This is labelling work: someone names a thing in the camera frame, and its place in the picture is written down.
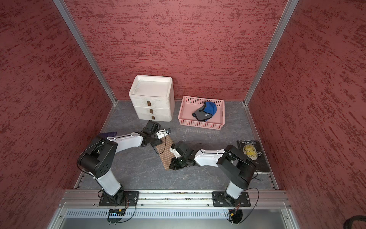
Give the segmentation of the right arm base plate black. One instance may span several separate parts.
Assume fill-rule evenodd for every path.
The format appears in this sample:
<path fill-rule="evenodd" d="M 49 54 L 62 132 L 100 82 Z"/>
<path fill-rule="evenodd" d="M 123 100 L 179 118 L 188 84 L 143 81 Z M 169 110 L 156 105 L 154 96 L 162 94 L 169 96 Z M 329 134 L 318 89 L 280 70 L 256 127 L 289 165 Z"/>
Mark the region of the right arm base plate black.
<path fill-rule="evenodd" d="M 242 192 L 240 196 L 235 199 L 226 194 L 225 191 L 212 192 L 212 200 L 214 207 L 250 207 L 251 202 L 247 192 Z"/>

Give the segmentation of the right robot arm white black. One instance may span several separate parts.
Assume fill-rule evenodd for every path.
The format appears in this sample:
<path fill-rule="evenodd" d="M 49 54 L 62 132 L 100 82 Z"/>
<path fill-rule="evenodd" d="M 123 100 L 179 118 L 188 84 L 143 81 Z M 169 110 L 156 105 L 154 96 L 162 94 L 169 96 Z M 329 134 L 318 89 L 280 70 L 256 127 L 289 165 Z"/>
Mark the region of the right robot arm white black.
<path fill-rule="evenodd" d="M 170 152 L 174 154 L 169 166 L 172 170 L 205 166 L 221 169 L 230 180 L 224 192 L 227 201 L 239 199 L 256 173 L 253 160 L 233 145 L 220 150 L 193 150 L 183 141 L 179 141 L 172 144 Z"/>

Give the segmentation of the blue grey microfibre cloth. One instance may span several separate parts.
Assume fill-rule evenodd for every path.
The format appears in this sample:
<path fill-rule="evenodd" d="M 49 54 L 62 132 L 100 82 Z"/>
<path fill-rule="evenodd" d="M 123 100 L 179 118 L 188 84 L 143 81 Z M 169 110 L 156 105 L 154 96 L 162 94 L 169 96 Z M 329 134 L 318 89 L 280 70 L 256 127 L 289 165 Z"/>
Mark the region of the blue grey microfibre cloth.
<path fill-rule="evenodd" d="M 197 121 L 206 122 L 211 119 L 217 112 L 217 106 L 214 102 L 204 102 L 204 105 L 194 111 L 192 116 L 196 118 Z"/>

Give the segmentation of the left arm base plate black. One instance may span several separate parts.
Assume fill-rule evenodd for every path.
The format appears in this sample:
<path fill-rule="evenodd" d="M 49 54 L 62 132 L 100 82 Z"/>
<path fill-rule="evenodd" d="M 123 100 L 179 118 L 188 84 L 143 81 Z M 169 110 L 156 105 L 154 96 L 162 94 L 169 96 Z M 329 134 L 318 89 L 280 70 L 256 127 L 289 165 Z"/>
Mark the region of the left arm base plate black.
<path fill-rule="evenodd" d="M 105 191 L 98 193 L 100 197 L 99 206 L 101 207 L 135 207 L 139 199 L 139 191 L 118 191 L 114 196 Z"/>

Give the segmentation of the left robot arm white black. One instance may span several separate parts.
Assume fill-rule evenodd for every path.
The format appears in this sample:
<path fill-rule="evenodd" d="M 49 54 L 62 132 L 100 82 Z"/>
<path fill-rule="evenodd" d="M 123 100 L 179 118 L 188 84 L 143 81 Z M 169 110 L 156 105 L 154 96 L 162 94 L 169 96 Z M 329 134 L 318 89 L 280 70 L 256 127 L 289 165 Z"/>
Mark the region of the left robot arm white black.
<path fill-rule="evenodd" d="M 123 186 L 112 172 L 112 164 L 117 153 L 150 144 L 160 145 L 163 138 L 171 133 L 170 129 L 161 129 L 155 121 L 148 121 L 142 131 L 120 136 L 104 136 L 99 134 L 80 154 L 77 167 L 92 176 L 104 194 L 119 202 L 123 198 Z"/>

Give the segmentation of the beige striped square dishcloth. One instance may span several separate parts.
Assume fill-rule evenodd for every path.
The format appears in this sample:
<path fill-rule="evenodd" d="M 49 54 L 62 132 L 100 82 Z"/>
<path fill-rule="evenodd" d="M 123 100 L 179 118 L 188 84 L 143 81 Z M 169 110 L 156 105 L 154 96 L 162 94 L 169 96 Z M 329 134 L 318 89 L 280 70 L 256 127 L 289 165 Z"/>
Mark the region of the beige striped square dishcloth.
<path fill-rule="evenodd" d="M 163 163 L 164 169 L 170 170 L 169 165 L 171 163 L 171 159 L 175 158 L 173 153 L 170 152 L 170 148 L 174 144 L 174 142 L 169 135 L 165 138 L 162 138 L 161 140 L 163 141 L 163 143 L 156 146 L 155 148 L 159 153 L 159 157 Z"/>

